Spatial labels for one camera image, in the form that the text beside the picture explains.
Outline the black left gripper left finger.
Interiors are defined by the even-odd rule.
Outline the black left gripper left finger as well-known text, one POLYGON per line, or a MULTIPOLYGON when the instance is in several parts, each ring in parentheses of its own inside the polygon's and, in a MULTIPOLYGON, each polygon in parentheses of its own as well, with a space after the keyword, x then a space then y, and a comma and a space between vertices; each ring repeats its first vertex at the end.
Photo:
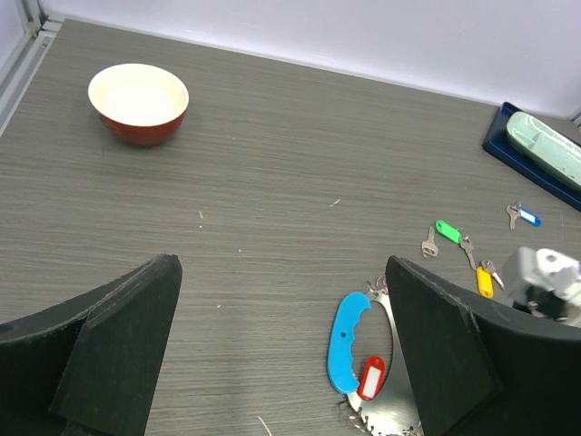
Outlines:
POLYGON ((4 435, 142 435, 182 284, 160 254, 1 326, 4 435))

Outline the metal crescent keyring holder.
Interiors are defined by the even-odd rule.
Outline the metal crescent keyring holder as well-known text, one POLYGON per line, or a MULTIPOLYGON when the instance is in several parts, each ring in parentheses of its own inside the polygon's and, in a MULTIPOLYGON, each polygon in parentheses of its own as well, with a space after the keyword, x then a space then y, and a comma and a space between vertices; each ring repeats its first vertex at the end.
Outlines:
POLYGON ((386 278, 366 282, 341 299, 330 330, 326 360, 332 388, 343 396, 339 409, 366 435, 422 435, 386 278), (379 394, 364 401, 357 394, 367 360, 387 365, 379 394))

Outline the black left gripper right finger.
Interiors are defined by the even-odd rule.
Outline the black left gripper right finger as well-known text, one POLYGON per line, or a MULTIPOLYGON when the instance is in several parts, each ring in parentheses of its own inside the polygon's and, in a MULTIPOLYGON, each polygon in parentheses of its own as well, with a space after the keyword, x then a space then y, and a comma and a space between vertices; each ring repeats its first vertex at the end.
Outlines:
POLYGON ((427 435, 577 435, 580 331, 392 255, 386 279, 427 435))

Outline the silver key with ring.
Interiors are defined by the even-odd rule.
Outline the silver key with ring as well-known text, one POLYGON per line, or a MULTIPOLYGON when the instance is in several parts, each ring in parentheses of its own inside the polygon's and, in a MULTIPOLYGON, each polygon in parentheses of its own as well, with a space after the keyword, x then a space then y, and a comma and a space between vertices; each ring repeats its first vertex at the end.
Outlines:
POLYGON ((420 245, 422 254, 424 257, 432 257, 435 258, 438 256, 438 247, 435 243, 435 226, 430 225, 428 228, 428 237, 425 241, 423 241, 420 245))

